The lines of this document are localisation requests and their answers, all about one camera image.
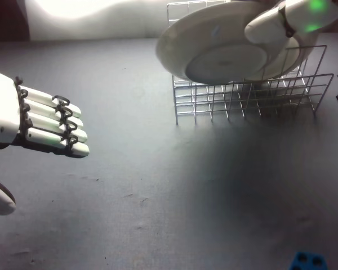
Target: dish rack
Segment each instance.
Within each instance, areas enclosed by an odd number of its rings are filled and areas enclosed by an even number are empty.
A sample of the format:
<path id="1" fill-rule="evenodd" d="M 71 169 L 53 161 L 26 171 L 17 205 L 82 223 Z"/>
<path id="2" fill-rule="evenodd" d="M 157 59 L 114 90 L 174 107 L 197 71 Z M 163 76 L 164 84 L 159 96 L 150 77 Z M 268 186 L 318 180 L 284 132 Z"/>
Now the dish rack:
<path id="1" fill-rule="evenodd" d="M 201 8 L 226 2 L 199 0 L 169 3 L 168 25 Z M 287 48 L 281 73 L 275 79 L 254 82 L 243 78 L 241 82 L 219 85 L 189 82 L 172 76 L 176 124 L 181 115 L 192 115 L 196 122 L 197 116 L 202 114 L 209 114 L 212 121 L 215 113 L 224 114 L 230 120 L 234 113 L 240 113 L 244 118 L 249 112 L 259 113 L 260 116 L 281 116 L 282 112 L 289 111 L 296 115 L 302 107 L 308 107 L 315 114 L 334 77 L 333 74 L 318 73 L 326 49 L 326 45 Z M 297 68 L 283 74 L 289 50 L 313 51 Z"/>

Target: white wall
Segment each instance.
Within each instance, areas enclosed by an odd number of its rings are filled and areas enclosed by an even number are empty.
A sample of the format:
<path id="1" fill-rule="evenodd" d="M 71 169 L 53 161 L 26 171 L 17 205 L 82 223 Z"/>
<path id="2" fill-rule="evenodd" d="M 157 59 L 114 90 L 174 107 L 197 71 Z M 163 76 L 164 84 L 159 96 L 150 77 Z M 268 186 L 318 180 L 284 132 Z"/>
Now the white wall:
<path id="1" fill-rule="evenodd" d="M 41 0 L 25 0 L 30 36 L 34 41 L 158 37 L 167 27 L 166 4 L 173 2 L 170 0 L 87 0 L 91 7 L 95 2 L 104 2 L 109 6 L 91 15 L 68 19 L 50 14 L 37 1 Z"/>

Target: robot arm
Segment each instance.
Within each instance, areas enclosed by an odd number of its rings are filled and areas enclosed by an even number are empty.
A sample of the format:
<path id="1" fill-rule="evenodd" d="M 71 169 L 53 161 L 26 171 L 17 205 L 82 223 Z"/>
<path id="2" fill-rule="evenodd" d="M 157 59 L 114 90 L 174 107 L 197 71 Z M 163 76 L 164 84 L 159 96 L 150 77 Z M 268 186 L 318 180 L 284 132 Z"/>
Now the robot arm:
<path id="1" fill-rule="evenodd" d="M 286 0 L 245 28 L 252 43 L 269 43 L 325 27 L 338 19 L 338 0 Z"/>
<path id="2" fill-rule="evenodd" d="M 87 156 L 80 109 L 67 98 L 52 97 L 21 83 L 0 74 L 0 149 L 16 145 L 71 158 Z M 13 195 L 0 183 L 0 215 L 15 208 Z"/>

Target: blue object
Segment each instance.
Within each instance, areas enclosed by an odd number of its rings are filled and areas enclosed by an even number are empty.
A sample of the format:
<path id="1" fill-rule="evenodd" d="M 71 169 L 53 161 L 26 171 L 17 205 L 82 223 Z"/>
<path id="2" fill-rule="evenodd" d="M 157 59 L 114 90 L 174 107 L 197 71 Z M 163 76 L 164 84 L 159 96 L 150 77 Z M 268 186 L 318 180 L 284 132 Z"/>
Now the blue object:
<path id="1" fill-rule="evenodd" d="M 328 270 L 328 268 L 323 256 L 298 252 L 289 270 Z"/>

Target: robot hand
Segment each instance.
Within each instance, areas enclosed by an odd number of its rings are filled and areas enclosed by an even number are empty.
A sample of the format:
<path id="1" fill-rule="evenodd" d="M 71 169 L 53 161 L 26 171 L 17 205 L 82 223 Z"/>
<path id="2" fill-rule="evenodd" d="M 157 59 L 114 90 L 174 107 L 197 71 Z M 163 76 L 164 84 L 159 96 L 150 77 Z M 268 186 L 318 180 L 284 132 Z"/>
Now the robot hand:
<path id="1" fill-rule="evenodd" d="M 81 111 L 67 98 L 52 97 L 0 74 L 0 149 L 9 145 L 71 158 L 89 154 Z M 0 183 L 0 215 L 15 210 L 15 199 Z"/>

